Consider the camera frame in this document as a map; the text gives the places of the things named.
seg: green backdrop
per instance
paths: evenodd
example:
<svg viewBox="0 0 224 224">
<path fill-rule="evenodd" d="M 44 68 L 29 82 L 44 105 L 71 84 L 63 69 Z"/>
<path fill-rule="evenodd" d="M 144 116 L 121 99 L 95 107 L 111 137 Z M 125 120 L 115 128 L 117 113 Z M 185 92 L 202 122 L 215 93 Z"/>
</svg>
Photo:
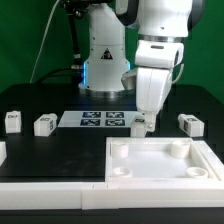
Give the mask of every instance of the green backdrop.
<svg viewBox="0 0 224 224">
<path fill-rule="evenodd" d="M 0 92 L 28 83 L 51 8 L 56 0 L 0 0 Z M 224 103 L 223 0 L 207 0 L 203 19 L 185 42 L 180 84 L 203 86 Z M 84 58 L 88 57 L 88 19 L 77 22 Z M 126 53 L 133 63 L 137 32 L 127 29 Z M 53 18 L 36 78 L 72 63 L 71 38 L 64 9 Z"/>
</svg>

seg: white plastic block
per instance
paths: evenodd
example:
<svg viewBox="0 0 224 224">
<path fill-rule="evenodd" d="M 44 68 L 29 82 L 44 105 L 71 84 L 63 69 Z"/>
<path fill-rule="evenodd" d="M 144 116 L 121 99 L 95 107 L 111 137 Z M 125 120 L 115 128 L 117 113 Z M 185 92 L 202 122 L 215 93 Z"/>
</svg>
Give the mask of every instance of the white plastic block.
<svg viewBox="0 0 224 224">
<path fill-rule="evenodd" d="M 5 142 L 0 142 L 0 166 L 7 157 Z"/>
<path fill-rule="evenodd" d="M 34 135 L 48 137 L 57 127 L 56 114 L 44 114 L 34 122 Z"/>
<path fill-rule="evenodd" d="M 21 132 L 21 112 L 12 111 L 7 112 L 5 117 L 5 131 L 6 133 L 19 133 Z"/>
<path fill-rule="evenodd" d="M 180 114 L 178 116 L 179 127 L 190 137 L 202 137 L 204 135 L 204 123 L 193 115 Z"/>
<path fill-rule="evenodd" d="M 144 138 L 145 134 L 145 118 L 144 116 L 136 116 L 131 124 L 131 137 Z"/>
</svg>

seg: black table surface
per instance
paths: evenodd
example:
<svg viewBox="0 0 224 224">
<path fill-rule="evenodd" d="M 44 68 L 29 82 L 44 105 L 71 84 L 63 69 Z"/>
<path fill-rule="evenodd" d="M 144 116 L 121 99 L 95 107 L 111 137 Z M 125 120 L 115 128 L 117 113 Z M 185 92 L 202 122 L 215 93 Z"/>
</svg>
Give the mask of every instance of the black table surface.
<svg viewBox="0 0 224 224">
<path fill-rule="evenodd" d="M 22 132 L 6 134 L 8 111 L 22 112 Z M 42 114 L 64 111 L 136 111 L 135 96 L 98 99 L 80 95 L 68 84 L 19 84 L 0 94 L 0 141 L 7 160 L 0 182 L 104 181 L 107 137 L 128 137 L 129 128 L 57 128 L 48 138 L 35 137 L 33 122 Z M 156 131 L 147 137 L 187 137 L 179 114 L 193 114 L 205 123 L 204 140 L 224 162 L 224 105 L 205 89 L 173 86 Z M 1 223 L 224 223 L 224 208 L 119 209 L 97 211 L 0 211 Z"/>
</svg>

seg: robot end effector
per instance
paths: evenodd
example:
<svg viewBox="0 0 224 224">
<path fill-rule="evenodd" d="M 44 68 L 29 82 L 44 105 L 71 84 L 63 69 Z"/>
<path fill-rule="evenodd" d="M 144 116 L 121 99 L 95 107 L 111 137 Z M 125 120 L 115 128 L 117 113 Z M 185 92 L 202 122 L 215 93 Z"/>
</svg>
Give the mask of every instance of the robot end effector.
<svg viewBox="0 0 224 224">
<path fill-rule="evenodd" d="M 203 9 L 204 0 L 116 0 L 120 21 L 139 27 L 136 106 L 145 114 L 146 132 L 155 130 L 156 115 L 171 89 L 173 68 L 183 59 L 181 38 L 188 36 Z M 128 83 L 128 76 L 124 75 L 124 84 Z"/>
</svg>

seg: warning triangle sticker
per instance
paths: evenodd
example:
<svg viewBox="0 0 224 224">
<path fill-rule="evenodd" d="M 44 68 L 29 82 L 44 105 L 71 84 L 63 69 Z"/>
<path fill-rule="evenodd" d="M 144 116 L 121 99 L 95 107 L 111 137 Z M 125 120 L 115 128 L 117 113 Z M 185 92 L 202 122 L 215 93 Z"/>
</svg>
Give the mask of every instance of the warning triangle sticker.
<svg viewBox="0 0 224 224">
<path fill-rule="evenodd" d="M 113 60 L 113 57 L 109 51 L 109 49 L 107 48 L 106 51 L 103 53 L 103 56 L 101 57 L 101 59 L 105 59 L 105 60 Z"/>
</svg>

